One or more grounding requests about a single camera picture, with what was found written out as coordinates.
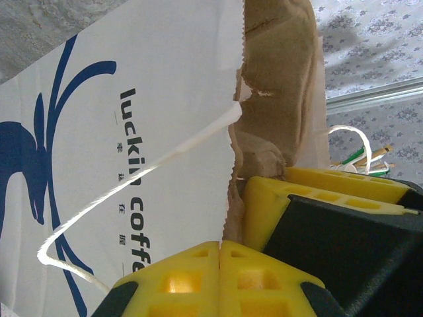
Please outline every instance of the square hole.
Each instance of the square hole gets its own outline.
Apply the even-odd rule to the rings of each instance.
[[[376,182],[376,183],[382,183],[382,184],[393,184],[392,181],[390,180],[386,180],[384,178],[377,178],[377,177],[372,177],[370,178],[370,180],[372,182]]]
[[[355,180],[363,180],[363,179],[365,178],[365,176],[362,176],[362,175],[355,175],[355,174],[349,175],[348,177],[349,177],[349,178],[353,178],[353,179],[355,179]]]
[[[271,271],[247,269],[238,273],[238,289],[280,289],[280,285]]]
[[[199,293],[201,284],[201,272],[174,271],[165,277],[161,291],[165,293]]]
[[[245,258],[245,255],[240,253],[239,251],[232,250],[231,251],[231,257],[232,258]]]
[[[380,209],[380,204],[372,203],[371,201],[361,200],[361,199],[349,199],[345,202],[346,205],[362,208],[362,209]]]
[[[325,200],[325,201],[337,201],[340,196],[332,193],[319,193],[315,196],[317,199]]]
[[[293,317],[283,300],[244,300],[241,302],[242,317]]]
[[[196,305],[166,304],[152,306],[148,317],[198,317]]]
[[[206,258],[209,256],[209,250],[201,250],[193,255],[195,258]]]
[[[337,172],[337,171],[334,171],[334,170],[325,170],[325,174],[335,175],[335,176],[343,176],[344,175],[342,172]]]

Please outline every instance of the crumpled brown paper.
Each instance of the crumpled brown paper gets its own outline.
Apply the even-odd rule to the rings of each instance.
[[[317,48],[308,0],[245,0],[241,75],[251,96],[241,101],[243,115],[229,128],[236,159],[224,240],[242,243],[240,183],[251,176],[283,179],[285,166],[297,160],[310,121]]]

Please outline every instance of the white paper bag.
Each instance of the white paper bag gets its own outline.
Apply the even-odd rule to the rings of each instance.
[[[242,38],[242,0],[129,0],[0,86],[1,302],[21,317],[94,311],[104,294],[43,266],[37,250],[84,205],[232,107]],[[135,182],[50,255],[111,287],[219,240],[229,144],[220,131]]]

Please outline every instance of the metal frame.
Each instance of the metal frame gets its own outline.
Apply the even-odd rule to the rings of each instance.
[[[423,94],[423,77],[327,100],[327,115],[411,100]]]

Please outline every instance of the paper bag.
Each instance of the paper bag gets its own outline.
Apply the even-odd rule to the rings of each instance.
[[[316,77],[311,99],[309,127],[306,129],[295,166],[325,169],[330,167],[322,36],[319,37],[317,46]]]
[[[243,115],[231,135],[237,164],[223,231],[235,242],[242,242],[239,194],[250,177],[283,180],[286,167],[297,162],[309,137],[315,82],[324,82],[324,72],[316,77],[322,45],[309,0],[246,0],[245,26],[245,82],[237,94]]]
[[[104,294],[37,250],[232,107],[242,39],[242,0],[129,0],[0,86],[1,302],[20,317],[91,315]],[[111,287],[219,240],[233,163],[224,129],[99,205],[50,255]]]

